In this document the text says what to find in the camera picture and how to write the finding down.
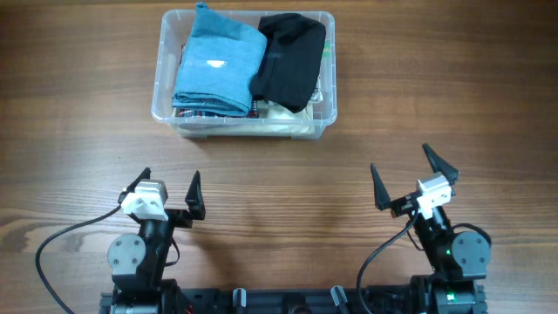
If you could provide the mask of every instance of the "wooden table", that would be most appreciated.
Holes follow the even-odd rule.
[[[175,232],[182,258],[165,272],[181,287],[354,287],[406,220],[374,208],[370,163],[406,194],[430,173],[423,142],[462,172],[453,223],[493,237],[490,312],[556,311],[556,2],[211,3],[334,15],[339,115],[316,141],[178,137],[150,114],[155,60],[162,15],[194,5],[80,2],[0,9],[0,313],[61,312],[38,245],[109,211],[143,167],[182,208],[201,171],[207,220]],[[47,247],[44,271],[72,309],[97,312],[107,248],[137,228],[118,213]],[[430,271],[403,238],[364,283]]]

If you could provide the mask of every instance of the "white bracket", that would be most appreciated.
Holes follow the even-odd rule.
[[[428,220],[432,218],[432,209],[442,206],[452,200],[452,187],[447,178],[440,172],[433,176],[417,180],[417,190],[422,196],[417,198],[422,216]]]
[[[160,180],[142,180],[133,192],[128,193],[120,205],[125,214],[134,214],[139,219],[167,221],[165,202],[168,194],[165,182]]]

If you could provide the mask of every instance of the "blue folded towel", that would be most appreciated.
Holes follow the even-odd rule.
[[[196,4],[173,106],[246,116],[252,104],[248,86],[258,72],[266,44],[266,37],[254,27],[222,17],[205,3]]]

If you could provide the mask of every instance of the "plastic storage bin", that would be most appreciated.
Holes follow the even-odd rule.
[[[257,29],[260,17],[287,11],[217,10]],[[151,114],[168,124],[182,137],[210,135],[286,136],[293,139],[317,139],[326,126],[337,118],[335,21],[328,12],[300,11],[308,18],[325,25],[326,36],[320,81],[323,100],[313,104],[312,119],[248,119],[248,118],[180,118],[174,117],[172,97],[179,68],[181,46],[187,42],[195,19],[195,10],[170,10],[163,16],[160,30],[159,55],[153,89]]]

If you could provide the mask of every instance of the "black cloth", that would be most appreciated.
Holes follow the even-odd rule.
[[[268,38],[260,70],[250,81],[256,100],[271,100],[302,111],[316,87],[325,26],[296,13],[262,17],[258,30]]]

